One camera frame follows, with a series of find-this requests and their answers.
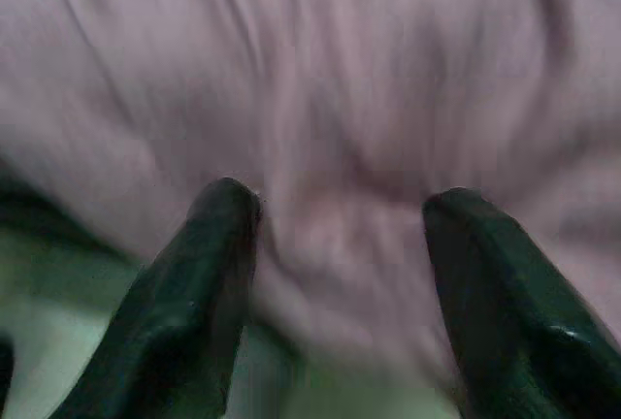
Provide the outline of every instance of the wrinkled cloth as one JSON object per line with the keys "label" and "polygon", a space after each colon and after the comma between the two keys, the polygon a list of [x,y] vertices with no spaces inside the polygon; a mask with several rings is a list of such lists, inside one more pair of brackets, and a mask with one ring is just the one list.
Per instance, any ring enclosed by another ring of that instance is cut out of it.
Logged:
{"label": "wrinkled cloth", "polygon": [[421,220],[479,188],[621,339],[621,0],[0,0],[0,157],[152,257],[265,200],[254,307],[309,353],[453,384]]}

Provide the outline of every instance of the pink fabric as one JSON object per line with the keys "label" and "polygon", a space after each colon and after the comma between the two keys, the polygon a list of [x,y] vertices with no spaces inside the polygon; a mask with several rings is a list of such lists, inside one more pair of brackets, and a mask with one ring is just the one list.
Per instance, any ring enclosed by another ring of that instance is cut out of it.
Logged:
{"label": "pink fabric", "polygon": [[621,0],[0,0],[0,156],[146,258],[266,200],[255,307],[454,380],[421,203],[480,187],[621,339]]}

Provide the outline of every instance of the light green fabric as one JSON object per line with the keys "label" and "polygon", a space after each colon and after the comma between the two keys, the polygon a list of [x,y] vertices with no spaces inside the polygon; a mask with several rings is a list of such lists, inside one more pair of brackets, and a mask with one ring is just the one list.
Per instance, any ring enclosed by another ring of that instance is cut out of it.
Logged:
{"label": "light green fabric", "polygon": [[[101,252],[0,230],[0,328],[16,342],[16,372],[3,419],[44,419],[106,330],[138,271]],[[171,419],[202,418],[200,375]],[[226,419],[456,418],[432,390],[386,385],[319,365],[296,366],[256,327],[245,330]]]}

